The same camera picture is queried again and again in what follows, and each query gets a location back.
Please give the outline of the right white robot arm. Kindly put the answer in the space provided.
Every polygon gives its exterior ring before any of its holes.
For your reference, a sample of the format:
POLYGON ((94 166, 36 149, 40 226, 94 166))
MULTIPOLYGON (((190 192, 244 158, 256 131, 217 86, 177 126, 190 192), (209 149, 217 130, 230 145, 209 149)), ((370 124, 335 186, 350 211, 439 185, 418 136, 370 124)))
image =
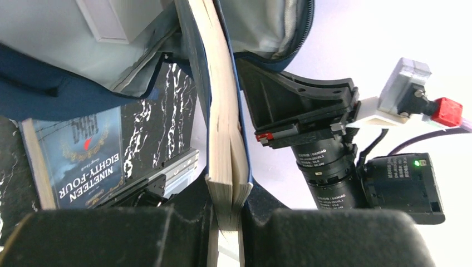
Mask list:
POLYGON ((349 128, 363 108, 350 78, 313 80, 275 72, 238 59, 257 141, 272 149, 289 147, 319 209, 398 210, 417 224, 445 221, 439 188, 427 153, 366 160, 387 130, 363 151, 349 128))

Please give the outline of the blue Animal Farm book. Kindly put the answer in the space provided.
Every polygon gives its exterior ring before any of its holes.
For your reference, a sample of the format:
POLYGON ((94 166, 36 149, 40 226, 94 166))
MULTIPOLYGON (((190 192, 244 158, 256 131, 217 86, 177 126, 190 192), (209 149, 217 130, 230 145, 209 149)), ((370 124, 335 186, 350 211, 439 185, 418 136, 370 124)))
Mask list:
POLYGON ((176 1, 196 87, 203 93, 207 127, 205 182, 212 198, 217 232, 238 236, 244 266, 241 212, 252 188, 252 174, 240 119, 233 51, 218 1, 176 1))

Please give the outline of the navy blue student backpack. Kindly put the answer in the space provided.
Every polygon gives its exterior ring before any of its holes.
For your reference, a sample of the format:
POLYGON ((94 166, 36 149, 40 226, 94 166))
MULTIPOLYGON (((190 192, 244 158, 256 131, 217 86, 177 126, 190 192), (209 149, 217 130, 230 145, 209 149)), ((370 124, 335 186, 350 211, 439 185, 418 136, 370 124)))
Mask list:
MULTIPOLYGON (((65 121, 147 98, 164 56, 192 71, 176 9, 130 44, 95 40, 76 1, 1 2, 1 115, 65 121)), ((282 71, 303 46, 314 1, 218 1, 233 56, 282 71)))

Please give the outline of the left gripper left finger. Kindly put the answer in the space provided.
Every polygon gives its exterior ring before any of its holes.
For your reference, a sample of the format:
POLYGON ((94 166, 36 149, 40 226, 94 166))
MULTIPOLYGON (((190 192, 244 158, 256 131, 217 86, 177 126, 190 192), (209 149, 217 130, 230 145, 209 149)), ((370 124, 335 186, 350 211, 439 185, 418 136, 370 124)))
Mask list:
POLYGON ((172 207, 49 210, 29 214, 2 266, 212 266, 206 217, 172 207))

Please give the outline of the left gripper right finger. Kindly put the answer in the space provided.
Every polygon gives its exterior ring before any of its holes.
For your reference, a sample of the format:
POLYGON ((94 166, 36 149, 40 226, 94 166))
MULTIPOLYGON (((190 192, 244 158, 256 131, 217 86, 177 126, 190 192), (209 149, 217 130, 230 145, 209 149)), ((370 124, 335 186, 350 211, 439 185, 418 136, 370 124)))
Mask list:
POLYGON ((245 215, 246 266, 434 266, 422 236, 398 211, 274 210, 245 215))

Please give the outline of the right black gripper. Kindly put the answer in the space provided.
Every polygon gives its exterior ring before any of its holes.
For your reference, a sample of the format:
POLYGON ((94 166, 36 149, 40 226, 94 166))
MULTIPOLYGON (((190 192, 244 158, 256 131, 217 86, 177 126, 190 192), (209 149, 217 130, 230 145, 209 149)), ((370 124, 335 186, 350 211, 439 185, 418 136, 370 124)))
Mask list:
POLYGON ((288 72, 263 69, 249 60, 236 61, 255 138, 273 149, 323 140, 350 143, 346 126, 358 108, 352 79, 311 80, 288 72))

